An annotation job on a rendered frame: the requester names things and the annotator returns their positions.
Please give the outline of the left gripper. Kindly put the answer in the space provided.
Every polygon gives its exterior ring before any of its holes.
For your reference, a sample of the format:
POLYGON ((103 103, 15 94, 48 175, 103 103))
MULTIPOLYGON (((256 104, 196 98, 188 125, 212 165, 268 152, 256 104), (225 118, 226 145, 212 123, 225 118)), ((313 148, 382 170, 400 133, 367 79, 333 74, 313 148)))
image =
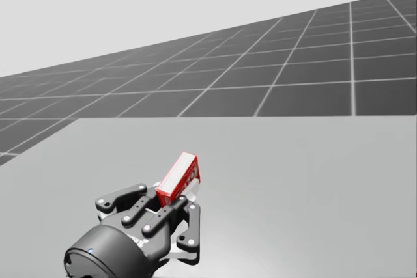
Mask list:
POLYGON ((170 260, 199 263, 199 182, 159 209, 154 186, 144 183, 95 200, 99 224, 65 253, 69 278, 151 278, 170 260))

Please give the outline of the red carton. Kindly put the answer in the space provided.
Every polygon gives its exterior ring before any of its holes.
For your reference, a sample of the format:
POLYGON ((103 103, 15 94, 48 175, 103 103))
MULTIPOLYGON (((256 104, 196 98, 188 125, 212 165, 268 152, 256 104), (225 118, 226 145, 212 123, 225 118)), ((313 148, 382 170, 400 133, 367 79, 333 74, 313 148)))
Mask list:
POLYGON ((197 156, 183 152, 162 181, 156 184, 155 190, 161 207, 171 204, 182 195, 194 202, 200 183, 197 156))

